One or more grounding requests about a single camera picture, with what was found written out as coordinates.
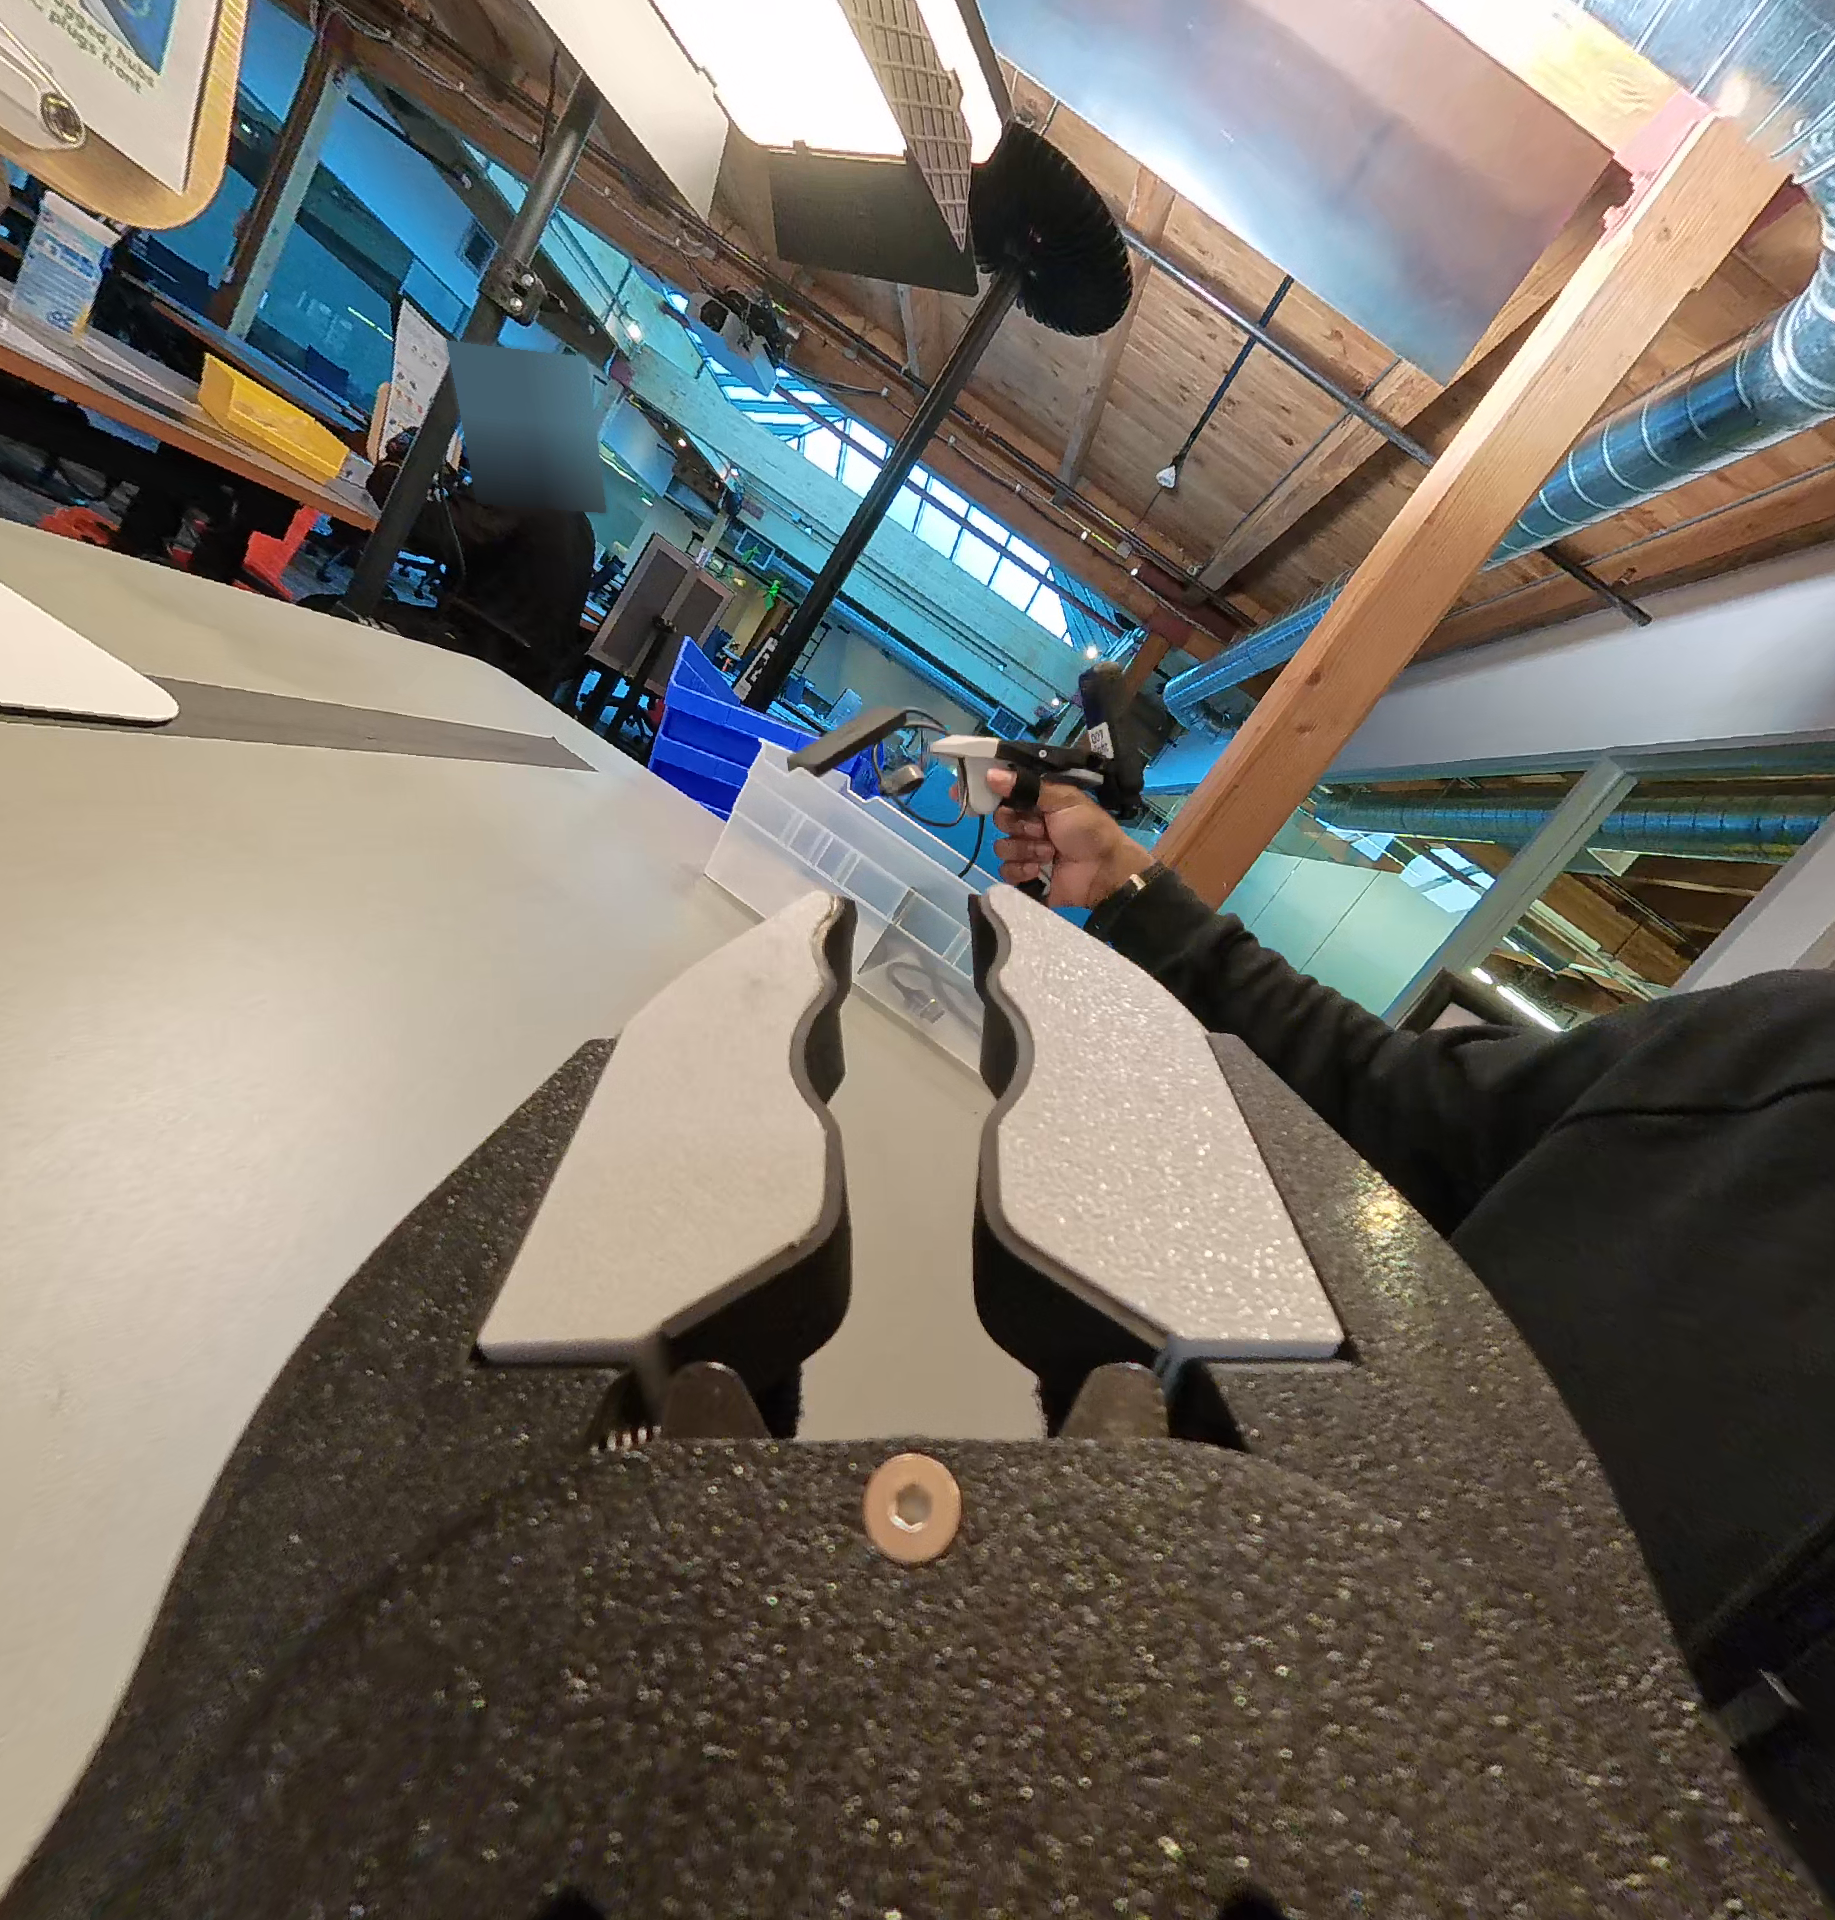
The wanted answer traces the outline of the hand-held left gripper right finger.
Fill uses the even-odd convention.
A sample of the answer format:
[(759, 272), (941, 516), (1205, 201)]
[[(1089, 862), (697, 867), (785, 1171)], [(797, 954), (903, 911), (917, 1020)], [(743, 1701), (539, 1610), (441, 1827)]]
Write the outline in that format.
[(1345, 1329), (1207, 1029), (1015, 886), (971, 899), (973, 1294), (1049, 1419), (1103, 1365), (1313, 1363)]

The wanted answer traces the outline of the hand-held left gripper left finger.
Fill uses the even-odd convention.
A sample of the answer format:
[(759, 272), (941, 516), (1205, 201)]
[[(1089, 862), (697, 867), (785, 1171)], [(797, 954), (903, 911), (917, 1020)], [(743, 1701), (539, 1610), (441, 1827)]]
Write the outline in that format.
[(851, 1298), (845, 1058), (855, 904), (811, 890), (623, 1026), (475, 1336), (499, 1365), (631, 1373), (657, 1412), (727, 1367), (763, 1432)]

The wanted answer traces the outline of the slim black USB hub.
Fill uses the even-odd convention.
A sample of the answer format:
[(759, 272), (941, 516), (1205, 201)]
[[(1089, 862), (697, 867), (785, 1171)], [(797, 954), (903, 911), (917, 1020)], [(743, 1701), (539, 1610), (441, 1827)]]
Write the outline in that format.
[(807, 772), (813, 777), (841, 770), (847, 762), (869, 756), (885, 738), (921, 725), (927, 714), (915, 707), (863, 707), (847, 721), (825, 732), (785, 758), (789, 772)]

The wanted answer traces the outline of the clear plastic bin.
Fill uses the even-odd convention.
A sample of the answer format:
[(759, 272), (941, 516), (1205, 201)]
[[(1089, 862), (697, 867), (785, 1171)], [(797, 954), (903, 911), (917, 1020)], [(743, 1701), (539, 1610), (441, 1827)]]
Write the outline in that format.
[[(969, 899), (973, 887), (933, 864), (885, 822), (881, 799), (855, 795), (843, 774), (789, 772), (785, 751), (763, 744), (705, 873), (761, 918), (805, 894), (855, 906), (853, 991), (903, 1020), (965, 1068), (979, 1064), (981, 1000), (975, 986)], [(937, 1023), (903, 1014), (887, 986), (889, 962), (915, 962), (949, 988), (953, 1011)]]

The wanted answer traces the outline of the person's right forearm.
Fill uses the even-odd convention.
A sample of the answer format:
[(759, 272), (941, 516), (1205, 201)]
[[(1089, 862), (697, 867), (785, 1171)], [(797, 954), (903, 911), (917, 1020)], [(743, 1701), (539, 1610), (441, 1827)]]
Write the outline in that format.
[(1105, 894), (1087, 929), (1205, 1029), (1245, 1044), (1445, 1236), (1606, 1062), (1580, 1031), (1393, 1027), (1295, 972), (1159, 866)]

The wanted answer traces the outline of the person's right hand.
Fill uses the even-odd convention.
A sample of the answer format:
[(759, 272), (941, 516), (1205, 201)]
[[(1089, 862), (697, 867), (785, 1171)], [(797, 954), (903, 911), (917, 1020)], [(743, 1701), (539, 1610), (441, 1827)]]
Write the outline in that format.
[(995, 857), (1009, 886), (1039, 881), (1049, 906), (1093, 909), (1159, 866), (1155, 853), (1085, 787), (1049, 779), (1037, 786), (1029, 803), (1021, 803), (1023, 777), (1023, 770), (1009, 766), (997, 766), (983, 777), (997, 797)]

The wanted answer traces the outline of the stack of blue bins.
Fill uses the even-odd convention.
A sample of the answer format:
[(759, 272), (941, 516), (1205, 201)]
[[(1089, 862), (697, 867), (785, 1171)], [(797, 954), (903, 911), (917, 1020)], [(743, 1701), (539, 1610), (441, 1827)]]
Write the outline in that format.
[(727, 822), (761, 746), (795, 753), (811, 739), (811, 732), (737, 701), (731, 681), (685, 635), (663, 690), (647, 767)]

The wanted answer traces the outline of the wooden column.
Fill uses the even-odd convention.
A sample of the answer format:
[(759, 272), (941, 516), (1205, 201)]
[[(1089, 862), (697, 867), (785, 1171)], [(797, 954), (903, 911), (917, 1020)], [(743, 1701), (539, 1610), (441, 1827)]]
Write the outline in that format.
[(1784, 169), (1696, 109), (1157, 843), (1219, 906)]

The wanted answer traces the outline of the black stand pole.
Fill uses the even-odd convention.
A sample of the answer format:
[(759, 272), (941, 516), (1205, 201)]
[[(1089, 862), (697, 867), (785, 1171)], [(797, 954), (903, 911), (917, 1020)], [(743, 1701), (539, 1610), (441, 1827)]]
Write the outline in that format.
[(973, 167), (969, 237), (987, 276), (977, 305), (877, 476), (841, 528), (829, 558), (785, 628), (771, 633), (743, 676), (741, 697), (765, 709), (829, 613), (839, 587), (879, 530), (937, 426), (969, 383), (1003, 319), (1017, 308), (1071, 338), (1115, 328), (1129, 304), (1131, 272), (1121, 228), (1095, 186), (1043, 133), (1011, 122)]

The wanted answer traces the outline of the person's torso black jacket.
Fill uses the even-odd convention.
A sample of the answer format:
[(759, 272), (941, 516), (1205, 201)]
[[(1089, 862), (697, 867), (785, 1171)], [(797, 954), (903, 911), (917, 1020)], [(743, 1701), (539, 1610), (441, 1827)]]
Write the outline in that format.
[(1417, 1035), (1457, 1236), (1835, 1903), (1835, 972)]

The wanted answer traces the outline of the black light stand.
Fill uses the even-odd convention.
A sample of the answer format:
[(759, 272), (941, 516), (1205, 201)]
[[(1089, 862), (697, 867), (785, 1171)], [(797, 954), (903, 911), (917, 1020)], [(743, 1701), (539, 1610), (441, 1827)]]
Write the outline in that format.
[[(493, 252), (479, 282), (461, 343), (495, 343), (505, 319), (517, 317), (527, 324), (537, 315), (543, 285), (535, 272), (535, 258), (547, 221), (555, 213), (591, 138), (597, 108), (597, 88), (587, 76), (579, 76), (561, 115), (547, 131), (543, 153), (523, 199), (503, 229), (497, 252)], [(413, 531), (459, 423), (453, 370), (455, 363), (451, 362), (401, 460), (399, 473), (353, 570), (351, 585), (335, 605), (341, 617), (373, 621), (379, 611), (395, 560)]]

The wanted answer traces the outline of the instruction board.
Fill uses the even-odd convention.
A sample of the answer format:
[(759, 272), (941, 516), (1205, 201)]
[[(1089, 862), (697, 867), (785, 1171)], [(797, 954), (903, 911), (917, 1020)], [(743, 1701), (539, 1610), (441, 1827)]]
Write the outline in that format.
[(403, 431), (413, 434), (425, 419), (449, 370), (449, 336), (423, 310), (401, 296), (393, 332), (393, 362), (375, 399), (375, 450), (385, 450)]

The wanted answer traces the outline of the LED light panel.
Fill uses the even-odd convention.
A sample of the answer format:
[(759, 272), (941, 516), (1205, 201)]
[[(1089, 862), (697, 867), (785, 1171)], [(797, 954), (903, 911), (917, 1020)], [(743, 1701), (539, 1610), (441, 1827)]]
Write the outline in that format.
[(975, 3), (533, 1), (699, 215), (793, 268), (977, 294), (971, 188), (1011, 119)]

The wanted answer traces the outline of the red plastic stool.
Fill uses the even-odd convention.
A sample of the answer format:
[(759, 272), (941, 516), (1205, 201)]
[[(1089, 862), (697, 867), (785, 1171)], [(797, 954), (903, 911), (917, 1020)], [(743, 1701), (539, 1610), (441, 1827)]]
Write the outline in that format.
[(239, 581), (251, 589), (291, 601), (295, 594), (285, 584), (291, 563), (305, 539), (317, 530), (321, 514), (305, 506), (293, 514), (281, 536), (253, 533), (247, 539), (239, 566)]

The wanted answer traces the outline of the yellow bin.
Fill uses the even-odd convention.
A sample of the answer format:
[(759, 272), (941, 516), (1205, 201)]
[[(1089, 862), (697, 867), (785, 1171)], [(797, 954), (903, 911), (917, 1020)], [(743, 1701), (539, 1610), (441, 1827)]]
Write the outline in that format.
[(313, 483), (339, 477), (351, 456), (339, 434), (311, 411), (209, 352), (199, 377), (197, 406), (219, 431), (281, 468), (303, 473)]

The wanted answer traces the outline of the wooden table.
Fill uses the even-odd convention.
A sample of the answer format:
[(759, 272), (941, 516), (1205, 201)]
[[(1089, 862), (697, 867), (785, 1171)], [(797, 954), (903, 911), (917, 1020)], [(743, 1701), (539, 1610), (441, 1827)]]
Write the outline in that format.
[(367, 531), (377, 522), (375, 502), (343, 472), (315, 479), (223, 431), (201, 409), (195, 381), (181, 373), (95, 330), (75, 340), (21, 324), (11, 315), (11, 288), (1, 277), (0, 371), (355, 530)]

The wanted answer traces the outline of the clear acrylic clip bar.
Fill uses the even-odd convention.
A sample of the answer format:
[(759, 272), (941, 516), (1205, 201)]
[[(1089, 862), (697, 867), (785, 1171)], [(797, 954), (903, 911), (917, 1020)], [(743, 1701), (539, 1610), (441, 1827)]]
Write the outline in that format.
[(0, 35), (0, 147), (75, 151), (85, 139), (79, 109), (47, 67)]

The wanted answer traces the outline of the silver ventilation duct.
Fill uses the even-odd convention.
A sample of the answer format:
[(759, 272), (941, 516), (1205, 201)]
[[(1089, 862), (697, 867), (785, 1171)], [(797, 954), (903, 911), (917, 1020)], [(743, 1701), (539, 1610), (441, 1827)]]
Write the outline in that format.
[(1594, 419), (1484, 558), (1484, 568), (1558, 539), (1772, 443), (1835, 419), (1835, 151), (1794, 181), (1818, 212), (1802, 290), (1726, 348), (1690, 362)]

